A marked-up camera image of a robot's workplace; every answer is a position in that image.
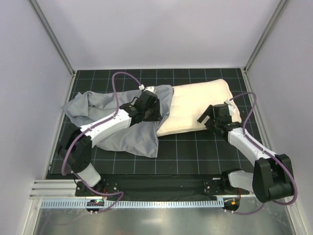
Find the cream white pillow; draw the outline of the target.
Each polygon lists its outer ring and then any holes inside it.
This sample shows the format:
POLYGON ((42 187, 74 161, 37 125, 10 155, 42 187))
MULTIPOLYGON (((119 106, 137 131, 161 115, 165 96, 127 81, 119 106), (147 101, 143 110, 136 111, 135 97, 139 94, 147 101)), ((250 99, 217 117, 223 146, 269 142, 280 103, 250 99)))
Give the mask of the cream white pillow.
POLYGON ((204 130, 204 124, 198 123, 197 119, 205 109, 233 97, 229 85, 222 79, 180 86, 159 85, 156 91, 159 93, 165 88, 169 88, 173 95, 169 116, 156 132, 159 137, 204 130))

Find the grey fabric pillowcase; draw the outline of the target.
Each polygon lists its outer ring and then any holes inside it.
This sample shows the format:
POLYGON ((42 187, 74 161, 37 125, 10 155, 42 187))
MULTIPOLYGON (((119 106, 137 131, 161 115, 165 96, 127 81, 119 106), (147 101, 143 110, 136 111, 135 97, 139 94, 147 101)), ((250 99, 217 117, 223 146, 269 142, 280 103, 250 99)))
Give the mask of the grey fabric pillowcase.
MULTIPOLYGON (((155 87, 155 92, 160 100, 160 121, 141 122, 117 131, 101 140, 96 146, 107 151, 125 151, 137 156, 156 158, 157 131, 169 117, 174 89, 170 85, 160 85, 155 87)), ((87 91, 83 94, 78 93, 62 107, 62 110, 73 124, 82 126, 113 113, 116 110, 116 101, 112 93, 87 91)))

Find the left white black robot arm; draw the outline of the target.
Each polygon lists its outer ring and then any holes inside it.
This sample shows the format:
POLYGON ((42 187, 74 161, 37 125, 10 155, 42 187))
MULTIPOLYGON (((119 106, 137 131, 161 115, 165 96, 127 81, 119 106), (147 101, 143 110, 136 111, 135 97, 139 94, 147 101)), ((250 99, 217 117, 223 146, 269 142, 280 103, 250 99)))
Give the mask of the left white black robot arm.
POLYGON ((114 113, 91 124, 77 127, 71 124, 57 146, 57 154, 63 159, 61 173, 66 167, 87 185, 87 191, 98 196, 103 192, 100 174, 91 164, 92 148, 117 131, 141 122, 160 121, 160 101, 157 95, 144 90, 134 103, 125 103, 114 113))

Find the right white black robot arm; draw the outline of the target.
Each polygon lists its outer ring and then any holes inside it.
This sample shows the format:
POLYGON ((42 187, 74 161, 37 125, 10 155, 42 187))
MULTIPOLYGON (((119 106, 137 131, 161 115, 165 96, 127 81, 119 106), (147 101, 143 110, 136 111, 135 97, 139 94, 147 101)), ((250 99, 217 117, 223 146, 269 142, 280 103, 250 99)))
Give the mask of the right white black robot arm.
POLYGON ((234 122, 226 103, 209 105, 198 118, 198 123, 237 148, 253 165, 253 172, 233 169, 222 173, 221 190, 232 194, 237 188, 250 191, 266 203, 291 196, 297 197, 290 158, 276 154, 260 144, 243 124, 234 122))

